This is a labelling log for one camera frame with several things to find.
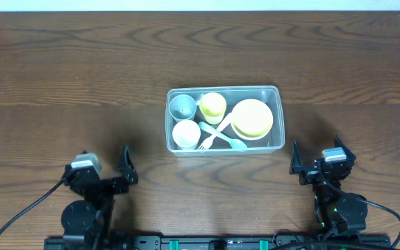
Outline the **grey plastic cup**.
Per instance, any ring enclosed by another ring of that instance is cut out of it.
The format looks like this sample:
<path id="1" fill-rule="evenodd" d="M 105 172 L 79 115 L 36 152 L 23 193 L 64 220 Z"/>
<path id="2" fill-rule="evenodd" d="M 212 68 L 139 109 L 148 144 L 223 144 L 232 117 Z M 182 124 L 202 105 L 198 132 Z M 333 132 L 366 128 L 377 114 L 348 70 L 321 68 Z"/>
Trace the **grey plastic cup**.
<path id="1" fill-rule="evenodd" d="M 169 103 L 169 113 L 176 122 L 193 120 L 196 112 L 197 103 L 190 95 L 177 95 Z"/>

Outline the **grey plastic bowl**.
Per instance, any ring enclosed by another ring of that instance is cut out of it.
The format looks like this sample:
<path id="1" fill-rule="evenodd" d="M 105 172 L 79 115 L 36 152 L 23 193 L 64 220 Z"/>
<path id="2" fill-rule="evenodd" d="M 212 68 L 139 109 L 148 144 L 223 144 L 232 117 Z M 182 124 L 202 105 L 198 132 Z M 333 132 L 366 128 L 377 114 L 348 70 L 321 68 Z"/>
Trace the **grey plastic bowl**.
<path id="1" fill-rule="evenodd" d="M 248 135 L 244 135 L 244 134 L 240 133 L 238 130 L 234 130 L 234 132 L 239 138 L 241 138 L 243 140 L 249 140 L 249 141 L 260 140 L 260 139 L 264 138 L 266 135 L 268 135 L 268 133 L 269 133 L 269 131 L 268 131 L 262 135 L 248 136 Z"/>

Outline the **yellow plastic bowl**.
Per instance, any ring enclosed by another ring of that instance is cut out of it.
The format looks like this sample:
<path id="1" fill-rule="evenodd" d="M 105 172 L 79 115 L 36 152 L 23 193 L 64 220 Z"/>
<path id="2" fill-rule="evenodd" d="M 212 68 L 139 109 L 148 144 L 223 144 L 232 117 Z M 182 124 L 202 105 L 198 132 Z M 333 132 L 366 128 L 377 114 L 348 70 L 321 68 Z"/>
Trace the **yellow plastic bowl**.
<path id="1" fill-rule="evenodd" d="M 233 130 L 248 136 L 257 136 L 270 131 L 274 116 L 265 103 L 257 99 L 245 99 L 232 109 L 231 126 Z"/>

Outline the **pink plastic fork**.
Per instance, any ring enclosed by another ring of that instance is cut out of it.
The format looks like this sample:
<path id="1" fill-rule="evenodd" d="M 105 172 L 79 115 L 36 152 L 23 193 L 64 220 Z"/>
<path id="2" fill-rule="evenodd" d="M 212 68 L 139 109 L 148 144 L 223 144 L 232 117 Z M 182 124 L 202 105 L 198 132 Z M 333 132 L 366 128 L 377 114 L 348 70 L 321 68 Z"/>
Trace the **pink plastic fork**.
<path id="1" fill-rule="evenodd" d="M 232 120 L 233 113 L 227 114 L 219 126 L 216 128 L 216 131 L 221 133 L 230 123 Z M 213 132 L 212 126 L 208 125 L 205 122 L 199 122 L 199 128 L 205 132 L 210 133 L 210 136 L 207 137 L 203 142 L 199 145 L 198 150 L 205 151 L 209 149 L 213 145 L 214 139 L 217 137 L 216 132 Z"/>

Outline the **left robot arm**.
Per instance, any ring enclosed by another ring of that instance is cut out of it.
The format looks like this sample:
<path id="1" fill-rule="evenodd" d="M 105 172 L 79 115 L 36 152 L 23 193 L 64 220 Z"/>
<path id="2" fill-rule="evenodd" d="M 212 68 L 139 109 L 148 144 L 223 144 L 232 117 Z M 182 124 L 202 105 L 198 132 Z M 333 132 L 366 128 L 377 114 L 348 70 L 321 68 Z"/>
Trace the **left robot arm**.
<path id="1" fill-rule="evenodd" d="M 62 212 L 63 249 L 119 249 L 127 243 L 122 236 L 110 235 L 114 196 L 128 193 L 129 186 L 139 180 L 126 145 L 117 171 L 119 176 L 102 179 L 97 155 L 86 151 L 65 166 L 64 184 L 82 199 L 70 203 Z"/>

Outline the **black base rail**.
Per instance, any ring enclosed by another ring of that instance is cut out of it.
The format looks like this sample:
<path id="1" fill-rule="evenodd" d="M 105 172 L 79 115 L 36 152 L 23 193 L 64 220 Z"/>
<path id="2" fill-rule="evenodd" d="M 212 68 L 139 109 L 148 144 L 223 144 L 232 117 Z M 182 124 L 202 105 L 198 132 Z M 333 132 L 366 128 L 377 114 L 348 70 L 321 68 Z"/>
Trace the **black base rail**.
<path id="1" fill-rule="evenodd" d="M 120 250 L 269 250 L 269 249 L 390 249 L 391 240 L 384 235 L 354 235 L 329 237 L 326 242 L 343 242 L 343 245 L 310 245 L 320 241 L 317 236 L 293 231 L 279 231 L 271 237 L 160 237 L 139 235 L 132 237 L 114 231 L 110 239 L 97 249 Z"/>

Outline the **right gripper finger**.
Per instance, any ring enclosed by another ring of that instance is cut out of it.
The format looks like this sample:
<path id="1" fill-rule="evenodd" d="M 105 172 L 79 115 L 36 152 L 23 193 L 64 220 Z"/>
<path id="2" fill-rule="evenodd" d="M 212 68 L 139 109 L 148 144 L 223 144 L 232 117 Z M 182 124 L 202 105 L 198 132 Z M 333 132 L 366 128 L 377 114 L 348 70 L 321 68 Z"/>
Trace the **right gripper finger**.
<path id="1" fill-rule="evenodd" d="M 347 156 L 347 160 L 353 160 L 354 154 L 345 146 L 345 144 L 341 141 L 338 135 L 334 137 L 334 145 L 335 147 L 340 147 L 344 151 L 345 155 Z"/>
<path id="2" fill-rule="evenodd" d="M 300 171 L 301 171 L 301 161 L 300 161 L 300 156 L 299 156 L 299 152 L 297 149 L 297 142 L 294 140 L 292 143 L 292 157 L 291 157 L 291 162 L 290 162 L 289 174 L 296 175 L 296 174 L 299 174 Z"/>

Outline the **clear plastic storage box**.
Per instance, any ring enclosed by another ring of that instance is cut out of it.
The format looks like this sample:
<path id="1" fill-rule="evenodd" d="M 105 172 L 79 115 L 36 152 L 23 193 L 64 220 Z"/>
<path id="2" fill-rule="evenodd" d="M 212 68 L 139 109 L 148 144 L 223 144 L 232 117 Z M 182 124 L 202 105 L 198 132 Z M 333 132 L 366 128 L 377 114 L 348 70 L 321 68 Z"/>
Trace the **clear plastic storage box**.
<path id="1" fill-rule="evenodd" d="M 280 93 L 272 85 L 170 90 L 165 132 L 178 157 L 273 153 L 285 144 Z"/>

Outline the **yellow plastic cup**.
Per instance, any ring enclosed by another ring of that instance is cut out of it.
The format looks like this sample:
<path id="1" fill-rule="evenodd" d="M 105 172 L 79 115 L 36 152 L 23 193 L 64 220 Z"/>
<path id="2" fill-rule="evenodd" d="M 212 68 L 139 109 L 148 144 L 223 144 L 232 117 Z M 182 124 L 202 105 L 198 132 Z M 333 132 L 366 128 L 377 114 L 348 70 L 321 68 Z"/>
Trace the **yellow plastic cup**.
<path id="1" fill-rule="evenodd" d="M 225 98 L 217 92 L 203 95 L 199 103 L 204 119 L 212 125 L 219 124 L 223 120 L 226 107 Z"/>

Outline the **cream white plastic cup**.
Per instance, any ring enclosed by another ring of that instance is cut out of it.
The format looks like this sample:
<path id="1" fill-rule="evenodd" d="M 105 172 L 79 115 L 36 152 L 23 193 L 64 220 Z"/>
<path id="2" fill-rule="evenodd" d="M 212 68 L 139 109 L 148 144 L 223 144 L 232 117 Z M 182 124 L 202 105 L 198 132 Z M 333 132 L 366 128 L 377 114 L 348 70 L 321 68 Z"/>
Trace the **cream white plastic cup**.
<path id="1" fill-rule="evenodd" d="M 180 121 L 172 130 L 172 138 L 181 150 L 196 149 L 200 136 L 201 129 L 192 120 Z"/>

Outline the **mint green plastic spoon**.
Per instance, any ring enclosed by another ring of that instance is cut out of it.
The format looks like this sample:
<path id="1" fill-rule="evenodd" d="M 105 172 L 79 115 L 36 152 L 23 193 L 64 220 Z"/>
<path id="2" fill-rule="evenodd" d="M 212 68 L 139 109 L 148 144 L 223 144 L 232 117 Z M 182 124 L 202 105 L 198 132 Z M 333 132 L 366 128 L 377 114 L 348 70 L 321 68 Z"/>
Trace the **mint green plastic spoon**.
<path id="1" fill-rule="evenodd" d="M 224 135 L 223 133 L 219 133 L 216 131 L 216 128 L 212 128 L 212 131 L 216 132 L 217 134 L 216 138 L 220 138 L 225 142 L 229 143 L 232 149 L 247 149 L 247 145 L 243 141 L 235 138 L 230 138 L 227 135 Z"/>

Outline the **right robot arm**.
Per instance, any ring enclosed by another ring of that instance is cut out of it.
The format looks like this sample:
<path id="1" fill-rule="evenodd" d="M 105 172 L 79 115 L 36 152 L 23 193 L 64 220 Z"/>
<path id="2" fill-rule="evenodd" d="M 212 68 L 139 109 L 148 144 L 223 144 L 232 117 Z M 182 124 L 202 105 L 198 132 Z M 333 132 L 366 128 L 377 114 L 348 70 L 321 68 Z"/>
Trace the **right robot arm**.
<path id="1" fill-rule="evenodd" d="M 292 144 L 289 174 L 299 177 L 300 185 L 311 185 L 315 193 L 315 216 L 322 225 L 317 238 L 327 240 L 351 237 L 366 229 L 368 213 L 365 198 L 341 190 L 340 181 L 350 175 L 356 156 L 334 138 L 334 147 L 322 151 L 312 165 L 302 165 L 297 143 Z"/>

